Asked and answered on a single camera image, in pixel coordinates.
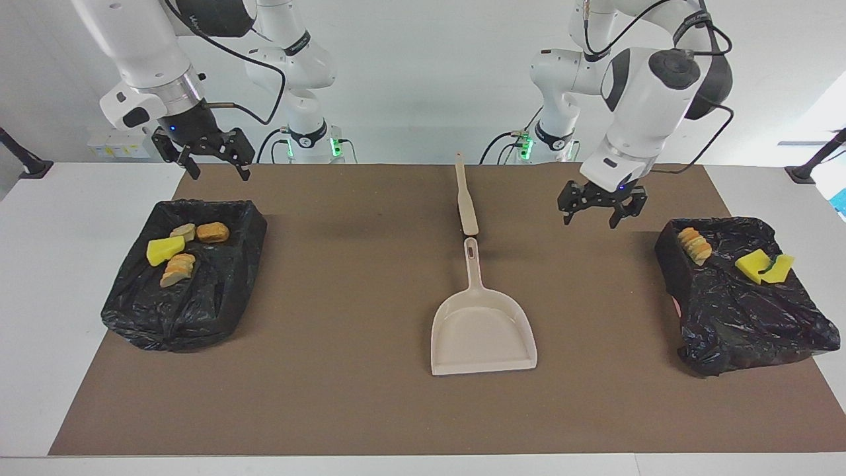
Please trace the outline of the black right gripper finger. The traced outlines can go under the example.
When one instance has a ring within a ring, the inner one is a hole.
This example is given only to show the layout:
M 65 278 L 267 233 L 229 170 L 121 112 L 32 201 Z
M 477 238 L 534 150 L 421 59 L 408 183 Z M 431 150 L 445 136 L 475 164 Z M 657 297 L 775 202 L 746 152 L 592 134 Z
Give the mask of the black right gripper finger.
M 250 180 L 250 165 L 254 159 L 252 147 L 224 147 L 221 150 L 221 160 L 235 167 L 242 181 Z
M 161 158 L 166 163 L 173 163 L 173 165 L 183 168 L 192 180 L 198 180 L 200 174 L 202 174 L 199 166 L 194 162 L 193 157 L 191 157 L 189 147 L 184 147 L 178 151 L 171 142 L 165 142 L 161 145 Z

